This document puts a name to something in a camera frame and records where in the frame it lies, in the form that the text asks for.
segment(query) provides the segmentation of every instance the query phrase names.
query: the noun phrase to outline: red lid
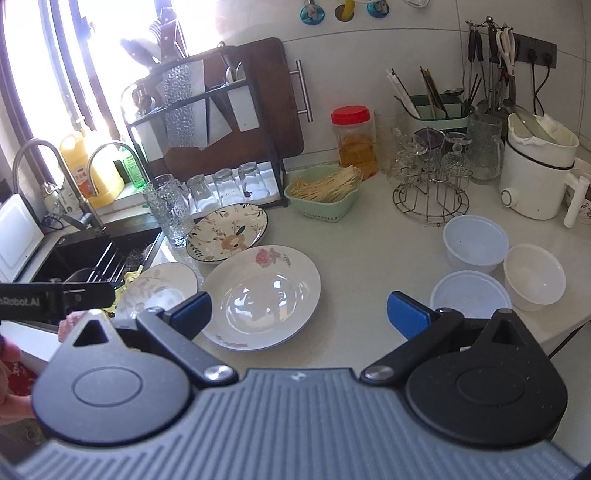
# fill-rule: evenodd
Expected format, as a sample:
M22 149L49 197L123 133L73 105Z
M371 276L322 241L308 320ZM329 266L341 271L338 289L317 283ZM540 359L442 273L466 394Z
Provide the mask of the red lid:
M362 124L371 118L369 109L363 105L349 105L337 108L330 119L335 125L356 125Z

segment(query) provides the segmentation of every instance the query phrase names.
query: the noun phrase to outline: black sink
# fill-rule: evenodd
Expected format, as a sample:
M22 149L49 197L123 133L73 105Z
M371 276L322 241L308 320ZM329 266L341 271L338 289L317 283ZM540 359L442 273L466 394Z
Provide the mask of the black sink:
M150 214L109 223L103 232L89 228L70 233L60 238L33 282L59 278L118 283L127 271L150 266L164 237L160 233Z

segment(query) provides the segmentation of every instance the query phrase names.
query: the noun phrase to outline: metal handle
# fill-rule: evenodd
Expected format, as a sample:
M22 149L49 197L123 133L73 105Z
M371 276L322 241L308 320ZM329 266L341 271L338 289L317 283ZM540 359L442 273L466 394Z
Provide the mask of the metal handle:
M304 96L304 108L303 110L298 110L297 114L302 115L306 114L308 117L308 123L312 123L314 121L314 117L312 116L312 107L310 106L310 97L308 96L308 87L306 86L306 78L304 77L304 69L301 66L301 60L295 61L295 70L290 71L290 75L297 75L300 79L300 86L301 92Z

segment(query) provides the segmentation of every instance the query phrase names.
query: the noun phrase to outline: plastic container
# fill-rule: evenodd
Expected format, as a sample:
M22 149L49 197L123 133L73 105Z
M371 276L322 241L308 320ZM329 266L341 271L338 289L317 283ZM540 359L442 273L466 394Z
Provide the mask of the plastic container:
M510 309L511 298L499 282L482 272L463 270L443 277L431 293L432 310L450 308L468 319L489 319Z
M509 239L495 222L478 215L452 219L443 229L447 261L454 270L492 272L506 257Z
M97 154L92 164L92 179L98 193L96 197L92 195L92 185L86 167L90 156L101 143L99 133L91 131L82 123L82 131L72 132L60 144L60 152L78 188L94 208L112 203L125 186L113 163L113 160L118 158L115 147L107 147Z
M308 168L300 178L303 181L316 181L326 178L334 173L337 173L340 167L331 167L328 165L319 165L317 167ZM353 204L359 197L359 186L352 192L348 193L347 196L334 203L320 203L312 202L310 200L303 200L292 197L290 195L291 187L290 183L285 189L285 196L289 198L291 204L299 210L299 212L310 218L317 220L323 220L325 222L338 222L345 216L345 214L351 209Z
M514 246L505 259L505 288L521 310L537 312L564 295L566 276L547 250L531 244Z
M146 181L144 180L144 176L142 175L139 165L134 159L134 156L124 148L120 148L119 152L123 158L123 160L121 160L121 164L123 165L127 176L131 180L131 183L134 184L134 187L140 189L145 186Z
M337 108L330 116L339 146L341 167L354 165L367 180L379 170L374 153L374 122L362 105Z

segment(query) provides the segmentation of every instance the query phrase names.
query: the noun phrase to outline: green basket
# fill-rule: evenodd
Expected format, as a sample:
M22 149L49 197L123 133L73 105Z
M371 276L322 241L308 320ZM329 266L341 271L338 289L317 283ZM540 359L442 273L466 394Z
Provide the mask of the green basket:
M328 165L319 165L317 167L308 168L302 175L299 176L303 181L316 181L326 178L333 173L341 170L340 167L331 167ZM351 209L353 204L359 197L359 185L347 196L334 203L320 203L312 202L310 200L302 200L294 198L290 195L293 183L290 183L285 189L285 196L289 198L291 204L299 210L302 215L306 217L315 218L316 220L323 220L325 222L338 222Z

